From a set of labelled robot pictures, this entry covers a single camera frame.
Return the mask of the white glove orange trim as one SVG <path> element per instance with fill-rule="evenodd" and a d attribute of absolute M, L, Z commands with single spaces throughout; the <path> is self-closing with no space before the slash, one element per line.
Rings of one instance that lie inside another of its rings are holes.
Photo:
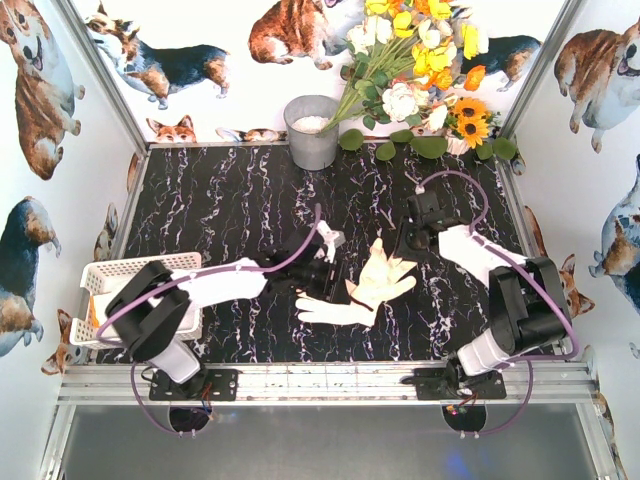
<path fill-rule="evenodd" d="M 88 306 L 88 321 L 95 329 L 100 328 L 108 319 L 106 309 L 114 295 L 112 293 L 103 293 L 91 295 Z"/>

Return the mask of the cream glove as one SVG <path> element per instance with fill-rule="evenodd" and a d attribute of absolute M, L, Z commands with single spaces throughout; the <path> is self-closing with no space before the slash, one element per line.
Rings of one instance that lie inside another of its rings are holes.
<path fill-rule="evenodd" d="M 352 303 L 376 311 L 383 303 L 400 297 L 415 287 L 417 280 L 410 272 L 416 262 L 387 256 L 384 243 L 377 238 L 369 248 L 357 283 L 345 281 Z"/>
<path fill-rule="evenodd" d="M 301 322 L 337 326 L 364 325 L 372 327 L 377 312 L 357 303 L 334 304 L 300 296 L 296 299 L 297 318 Z"/>

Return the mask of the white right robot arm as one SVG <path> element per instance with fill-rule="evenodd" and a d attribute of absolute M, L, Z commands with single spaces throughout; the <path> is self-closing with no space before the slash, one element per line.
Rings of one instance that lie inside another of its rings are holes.
<path fill-rule="evenodd" d="M 440 207 L 426 191 L 407 200 L 394 254 L 424 263 L 449 260 L 488 289 L 488 327 L 457 349 L 454 363 L 468 377 L 507 367 L 529 352 L 572 337 L 559 270 L 547 257 L 510 252 Z"/>

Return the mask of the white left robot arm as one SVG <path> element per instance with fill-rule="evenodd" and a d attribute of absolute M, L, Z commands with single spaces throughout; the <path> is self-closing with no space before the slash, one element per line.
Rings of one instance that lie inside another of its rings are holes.
<path fill-rule="evenodd" d="M 348 304 L 350 292 L 342 266 L 315 237 L 305 249 L 300 240 L 271 247 L 254 257 L 194 270 L 171 270 L 151 261 L 104 307 L 104 333 L 112 327 L 136 363 L 147 363 L 174 383 L 200 383 L 205 368 L 178 339 L 187 318 L 204 308 L 296 290 L 329 304 Z"/>

